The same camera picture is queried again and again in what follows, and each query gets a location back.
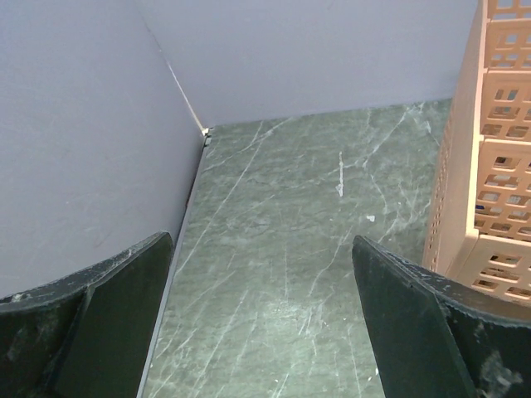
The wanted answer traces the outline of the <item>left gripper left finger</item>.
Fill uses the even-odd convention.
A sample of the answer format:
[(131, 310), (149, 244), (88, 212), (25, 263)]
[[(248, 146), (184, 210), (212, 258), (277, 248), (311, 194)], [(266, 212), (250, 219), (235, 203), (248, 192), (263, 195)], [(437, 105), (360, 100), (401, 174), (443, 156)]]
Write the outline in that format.
[(135, 397), (173, 255), (167, 232), (1, 299), (3, 397)]

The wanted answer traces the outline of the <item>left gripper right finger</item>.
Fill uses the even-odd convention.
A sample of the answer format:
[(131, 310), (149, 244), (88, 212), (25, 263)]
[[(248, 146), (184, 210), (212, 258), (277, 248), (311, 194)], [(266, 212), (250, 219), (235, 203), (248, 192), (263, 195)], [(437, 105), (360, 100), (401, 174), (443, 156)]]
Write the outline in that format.
[(387, 397), (528, 397), (530, 309), (465, 287), (364, 236), (353, 271)]

